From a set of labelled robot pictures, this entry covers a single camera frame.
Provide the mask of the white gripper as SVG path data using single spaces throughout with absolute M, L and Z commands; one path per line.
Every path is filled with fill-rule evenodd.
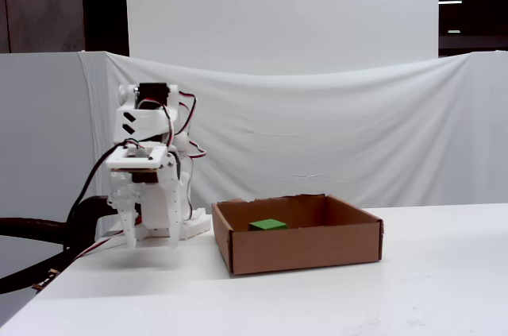
M 126 244 L 134 249 L 137 244 L 135 222 L 141 184 L 140 209 L 143 225 L 150 230 L 168 229 L 169 245 L 179 244 L 183 226 L 180 183 L 175 155 L 164 151 L 157 172 L 111 172 L 108 204 L 117 211 Z

